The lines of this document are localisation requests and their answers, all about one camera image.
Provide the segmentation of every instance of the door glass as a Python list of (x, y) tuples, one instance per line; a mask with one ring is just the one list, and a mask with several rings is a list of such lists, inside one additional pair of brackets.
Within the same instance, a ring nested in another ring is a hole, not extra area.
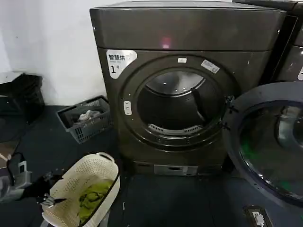
[(303, 199), (303, 109), (276, 106), (249, 114), (240, 129), (249, 168), (282, 195)]
[(203, 75), (186, 71), (160, 74), (138, 96), (141, 120), (152, 132), (171, 136), (194, 134), (220, 116), (224, 97)]

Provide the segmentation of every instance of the open dryer door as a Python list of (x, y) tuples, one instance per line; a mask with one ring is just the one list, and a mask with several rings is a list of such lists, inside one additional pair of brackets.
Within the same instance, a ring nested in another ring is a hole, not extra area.
[(303, 208), (303, 83), (256, 87), (231, 102), (223, 139), (236, 168), (278, 204)]

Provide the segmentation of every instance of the gray crate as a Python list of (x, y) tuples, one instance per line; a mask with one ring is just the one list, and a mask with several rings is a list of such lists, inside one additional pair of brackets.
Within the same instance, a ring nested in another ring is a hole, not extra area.
[[(88, 110), (100, 111), (101, 115), (75, 124), (79, 116)], [(64, 108), (57, 112), (57, 116), (65, 130), (70, 132), (78, 143), (83, 143), (112, 126), (109, 104), (103, 96)]]

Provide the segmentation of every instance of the green towel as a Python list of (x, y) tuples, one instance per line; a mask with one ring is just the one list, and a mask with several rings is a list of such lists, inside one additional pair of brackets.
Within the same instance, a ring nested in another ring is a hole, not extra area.
[(112, 185), (112, 180), (103, 180), (100, 183), (96, 183), (87, 188), (80, 196), (80, 225), (83, 224), (86, 219), (88, 219), (91, 214), (98, 207), (103, 197), (106, 195), (110, 186)]

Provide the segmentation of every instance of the adjacent machine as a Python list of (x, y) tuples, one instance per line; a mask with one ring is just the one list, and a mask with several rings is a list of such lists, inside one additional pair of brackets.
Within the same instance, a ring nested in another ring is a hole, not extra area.
[(234, 0), (234, 2), (287, 12), (261, 83), (303, 80), (303, 2), (278, 0)]
[(258, 85), (285, 12), (228, 2), (134, 1), (90, 15), (128, 166), (165, 175), (219, 170), (227, 155), (223, 114)]

